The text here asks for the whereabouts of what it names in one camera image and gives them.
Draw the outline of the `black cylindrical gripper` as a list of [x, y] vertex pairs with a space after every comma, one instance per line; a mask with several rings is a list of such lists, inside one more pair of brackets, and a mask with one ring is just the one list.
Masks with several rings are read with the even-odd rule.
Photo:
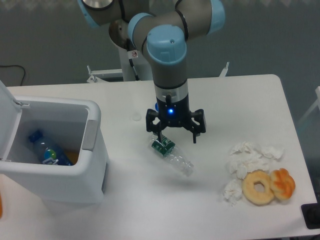
[[197, 137], [201, 133], [206, 132], [206, 119], [203, 109], [198, 109], [194, 112], [190, 111], [189, 95], [178, 102], [173, 102], [167, 105], [166, 102], [157, 100], [158, 112], [153, 109], [148, 109], [146, 112], [146, 131], [153, 132], [157, 135], [160, 143], [163, 142], [162, 131], [165, 127], [181, 128], [186, 127], [192, 133], [193, 143], [197, 143]]

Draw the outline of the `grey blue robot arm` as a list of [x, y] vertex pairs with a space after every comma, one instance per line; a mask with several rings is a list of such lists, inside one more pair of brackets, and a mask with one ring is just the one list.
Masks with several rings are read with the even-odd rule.
[[157, 110], [148, 109], [146, 130], [159, 140], [162, 131], [184, 128], [198, 137], [206, 132], [202, 109], [191, 111], [187, 78], [187, 41], [220, 30], [226, 19], [219, 0], [179, 0], [174, 10], [153, 15], [141, 0], [80, 0], [93, 27], [117, 20], [128, 24], [127, 35], [150, 65]]

